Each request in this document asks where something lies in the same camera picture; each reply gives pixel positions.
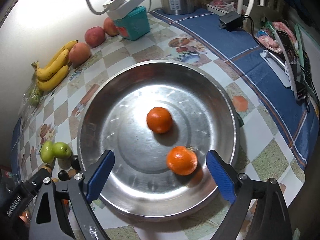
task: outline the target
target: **cable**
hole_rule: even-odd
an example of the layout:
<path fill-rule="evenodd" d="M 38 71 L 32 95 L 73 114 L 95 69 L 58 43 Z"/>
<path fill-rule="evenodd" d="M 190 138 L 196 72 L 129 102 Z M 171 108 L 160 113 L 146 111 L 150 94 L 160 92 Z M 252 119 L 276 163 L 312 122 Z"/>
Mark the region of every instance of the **cable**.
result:
<path fill-rule="evenodd" d="M 108 11 L 108 8 L 106 8 L 106 9 L 104 9 L 102 12 L 97 12 L 97 11 L 92 7 L 92 5 L 91 5 L 91 3 L 90 3 L 89 0 L 85 0 L 85 1 L 87 2 L 87 5 L 88 5 L 90 11 L 91 11 L 92 13 L 94 13 L 95 15 L 101 15 L 101 14 L 106 13 L 106 11 Z"/>
<path fill-rule="evenodd" d="M 150 9 L 151 9 L 151 0 L 149 0 L 149 1 L 150 1 L 150 4 L 149 4 L 149 9 L 147 12 L 150 12 Z"/>
<path fill-rule="evenodd" d="M 249 15 L 243 15 L 243 18 L 248 18 L 248 19 L 250 20 L 250 22 L 251 22 L 251 35 L 252 35 L 252 38 L 255 40 L 255 42 L 258 43 L 258 45 L 261 46 L 261 47 L 263 47 L 264 49 L 266 49 L 266 50 L 268 50 L 268 51 L 270 51 L 270 52 L 272 52 L 272 53 L 277 54 L 277 53 L 274 52 L 273 50 L 265 47 L 265 46 L 257 39 L 257 37 L 254 36 L 254 33 L 253 33 L 253 32 L 254 32 L 254 22 L 253 22 L 252 18 L 251 18 Z"/>

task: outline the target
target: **banana bunch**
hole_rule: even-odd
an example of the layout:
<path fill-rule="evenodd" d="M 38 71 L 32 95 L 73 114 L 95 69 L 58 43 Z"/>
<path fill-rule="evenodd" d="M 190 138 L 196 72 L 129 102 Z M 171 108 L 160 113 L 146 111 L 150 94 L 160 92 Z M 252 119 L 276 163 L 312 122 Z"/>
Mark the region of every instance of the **banana bunch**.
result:
<path fill-rule="evenodd" d="M 37 87 L 42 91 L 50 91 L 57 87 L 68 73 L 68 54 L 78 41 L 69 41 L 65 44 L 50 62 L 44 67 L 39 67 L 39 62 L 32 63 L 37 76 Z"/>

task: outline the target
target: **metal bowl rim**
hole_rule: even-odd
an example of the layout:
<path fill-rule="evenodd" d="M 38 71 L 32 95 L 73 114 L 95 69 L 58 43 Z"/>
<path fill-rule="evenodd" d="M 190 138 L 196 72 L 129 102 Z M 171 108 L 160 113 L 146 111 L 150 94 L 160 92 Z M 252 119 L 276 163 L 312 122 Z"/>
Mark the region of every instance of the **metal bowl rim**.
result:
<path fill-rule="evenodd" d="M 234 109 L 233 104 L 231 103 L 230 97 L 228 96 L 228 94 L 225 92 L 225 90 L 221 87 L 221 85 L 208 73 L 204 72 L 203 70 L 201 70 L 198 67 L 194 67 L 192 65 L 189 64 L 185 64 L 182 62 L 178 62 L 178 61 L 174 61 L 174 60 L 164 60 L 164 59 L 156 59 L 156 60 L 148 60 L 148 61 L 143 61 L 137 64 L 134 64 L 132 66 L 129 66 L 125 69 L 123 69 L 122 71 L 119 71 L 117 74 L 113 75 L 112 77 L 110 77 L 107 81 L 105 81 L 98 89 L 97 91 L 93 94 L 93 96 L 91 97 L 91 99 L 88 101 L 88 103 L 86 104 L 83 112 L 82 112 L 82 116 L 81 116 L 81 120 L 79 122 L 79 127 L 78 127 L 78 134 L 77 134 L 77 149 L 78 149 L 78 155 L 80 156 L 80 165 L 81 165 L 81 170 L 85 171 L 85 167 L 84 167 L 84 160 L 82 157 L 82 152 L 81 152 L 81 140 L 80 140 L 80 135 L 81 135 L 81 130 L 82 130 L 82 125 L 84 122 L 84 117 L 87 114 L 87 111 L 92 103 L 92 101 L 94 100 L 94 98 L 96 97 L 96 95 L 114 78 L 116 78 L 117 76 L 121 75 L 122 73 L 126 72 L 127 70 L 130 70 L 132 68 L 141 66 L 141 65 L 147 65 L 147 64 L 152 64 L 152 63 L 170 63 L 170 64 L 175 64 L 175 65 L 181 65 L 183 67 L 186 67 L 188 69 L 194 70 L 196 72 L 198 72 L 199 74 L 201 74 L 202 76 L 204 76 L 205 78 L 207 78 L 220 92 L 220 94 L 223 96 L 225 102 L 228 105 L 230 114 L 231 114 L 231 118 L 232 118 L 232 122 L 233 122 L 233 127 L 234 127 L 234 145 L 233 145 L 233 150 L 232 150 L 232 155 L 231 155 L 231 159 L 229 164 L 234 166 L 235 161 L 236 161 L 236 157 L 238 154 L 238 149 L 239 149 L 239 122 L 238 119 L 236 118 L 236 111 Z M 122 214 L 128 215 L 128 216 L 132 216 L 132 217 L 136 217 L 136 218 L 145 218 L 148 219 L 148 221 L 164 221 L 164 220 L 168 220 L 169 218 L 178 218 L 178 217 L 182 217 L 184 216 L 186 213 L 192 213 L 192 211 L 194 209 L 200 209 L 202 208 L 204 205 L 202 204 L 207 204 L 207 201 L 209 200 L 209 198 L 213 195 L 213 193 L 217 190 L 217 186 L 212 190 L 212 192 L 210 192 L 207 197 L 205 197 L 204 199 L 202 199 L 200 202 L 198 202 L 197 204 L 195 204 L 194 206 L 185 209 L 181 212 L 175 213 L 175 214 L 170 214 L 170 215 L 164 215 L 164 216 L 143 216 L 143 215 L 137 215 L 134 213 L 130 213 L 127 210 L 124 210 L 121 207 L 118 207 L 117 205 L 113 204 L 112 202 L 108 201 L 107 199 L 105 199 L 103 197 L 102 194 L 100 194 L 100 199 L 103 201 L 103 203 L 105 204 L 110 204 L 112 207 L 114 207 L 117 211 L 121 212 Z"/>

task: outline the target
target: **white wall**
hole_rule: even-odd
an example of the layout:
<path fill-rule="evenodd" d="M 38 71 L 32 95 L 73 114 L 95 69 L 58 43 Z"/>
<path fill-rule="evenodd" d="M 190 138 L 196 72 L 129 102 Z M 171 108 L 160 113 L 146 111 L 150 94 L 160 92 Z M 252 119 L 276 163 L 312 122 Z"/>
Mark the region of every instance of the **white wall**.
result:
<path fill-rule="evenodd" d="M 91 0 L 102 10 L 106 0 Z M 148 8 L 148 0 L 143 4 Z M 152 9 L 161 7 L 152 0 Z M 107 15 L 92 14 L 85 0 L 19 0 L 0 29 L 0 164 L 10 165 L 9 149 L 24 91 L 40 66 L 70 40 L 84 42 L 87 29 L 102 26 Z"/>

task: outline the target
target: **smartphone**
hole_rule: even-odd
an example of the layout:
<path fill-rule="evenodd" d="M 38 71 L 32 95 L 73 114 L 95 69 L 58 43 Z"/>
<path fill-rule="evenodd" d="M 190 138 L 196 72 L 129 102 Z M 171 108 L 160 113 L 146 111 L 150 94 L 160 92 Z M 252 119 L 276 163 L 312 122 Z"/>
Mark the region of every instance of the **smartphone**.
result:
<path fill-rule="evenodd" d="M 306 97 L 307 89 L 304 84 L 303 73 L 301 71 L 299 60 L 295 55 L 294 48 L 286 32 L 276 30 L 275 38 L 276 41 L 279 42 L 284 54 L 291 90 L 294 93 L 295 99 L 300 101 Z"/>

